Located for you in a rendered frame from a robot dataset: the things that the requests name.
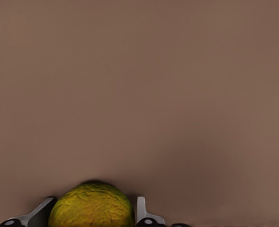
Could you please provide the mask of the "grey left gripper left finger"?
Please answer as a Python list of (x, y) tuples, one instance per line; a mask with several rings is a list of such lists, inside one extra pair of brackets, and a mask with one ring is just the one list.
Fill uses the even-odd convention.
[(48, 227), (51, 210), (54, 207), (54, 197), (47, 197), (30, 213), (9, 218), (0, 223), (0, 227)]

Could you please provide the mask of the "yellow-green orange fruit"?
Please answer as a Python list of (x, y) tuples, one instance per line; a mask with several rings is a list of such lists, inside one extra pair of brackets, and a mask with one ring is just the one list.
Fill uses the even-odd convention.
[(48, 227), (135, 227), (135, 212), (126, 194), (117, 187), (83, 183), (56, 202)]

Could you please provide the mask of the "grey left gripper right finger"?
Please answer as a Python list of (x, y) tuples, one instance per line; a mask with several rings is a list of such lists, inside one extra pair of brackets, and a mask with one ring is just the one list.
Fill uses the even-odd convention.
[(165, 227), (162, 217), (148, 213), (146, 210), (145, 197), (137, 197), (137, 219), (135, 227)]

